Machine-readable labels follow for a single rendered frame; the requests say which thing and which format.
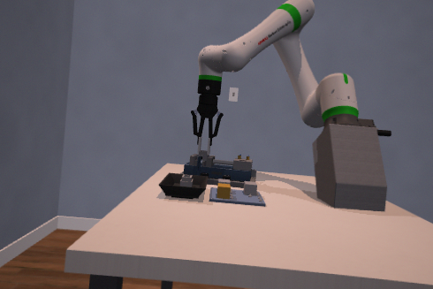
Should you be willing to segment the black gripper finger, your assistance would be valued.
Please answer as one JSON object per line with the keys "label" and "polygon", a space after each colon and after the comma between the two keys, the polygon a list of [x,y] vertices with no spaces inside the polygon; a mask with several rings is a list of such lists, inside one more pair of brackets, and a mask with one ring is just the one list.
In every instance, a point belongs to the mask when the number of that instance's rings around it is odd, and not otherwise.
{"label": "black gripper finger", "polygon": [[191,110],[192,116],[193,116],[193,126],[194,126],[194,135],[196,135],[198,137],[198,152],[197,154],[199,154],[199,151],[201,150],[201,135],[202,135],[202,129],[203,129],[203,125],[204,125],[204,115],[205,115],[205,110],[202,110],[201,112],[201,122],[200,122],[200,127],[199,127],[199,132],[197,133],[197,109],[196,110]]}
{"label": "black gripper finger", "polygon": [[218,128],[220,125],[220,121],[221,118],[224,114],[221,113],[220,111],[217,111],[217,121],[216,121],[216,127],[215,127],[215,131],[214,134],[212,132],[212,120],[213,118],[211,118],[211,110],[209,110],[209,139],[208,139],[208,151],[207,151],[207,155],[209,155],[210,153],[210,146],[212,145],[212,138],[217,136],[217,132],[218,132]]}

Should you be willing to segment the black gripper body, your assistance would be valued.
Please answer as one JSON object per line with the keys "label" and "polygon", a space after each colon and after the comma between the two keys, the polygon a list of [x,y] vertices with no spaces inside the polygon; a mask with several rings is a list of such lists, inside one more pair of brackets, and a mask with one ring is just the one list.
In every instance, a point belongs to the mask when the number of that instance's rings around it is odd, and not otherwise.
{"label": "black gripper body", "polygon": [[202,110],[205,110],[204,118],[209,118],[209,110],[211,110],[211,118],[213,118],[218,111],[217,99],[218,97],[213,95],[200,95],[197,107],[199,114],[201,115]]}

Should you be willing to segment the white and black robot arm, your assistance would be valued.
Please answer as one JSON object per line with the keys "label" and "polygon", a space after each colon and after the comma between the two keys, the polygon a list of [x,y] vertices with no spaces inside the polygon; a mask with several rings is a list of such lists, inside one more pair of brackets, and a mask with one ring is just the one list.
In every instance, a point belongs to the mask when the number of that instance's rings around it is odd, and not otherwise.
{"label": "white and black robot arm", "polygon": [[203,48],[198,56],[198,94],[220,95],[223,72],[240,71],[273,43],[287,70],[306,125],[319,128],[324,121],[324,129],[328,124],[376,128],[373,119],[358,118],[354,82],[349,75],[334,73],[317,84],[299,38],[314,13],[313,0],[288,0],[237,40]]}

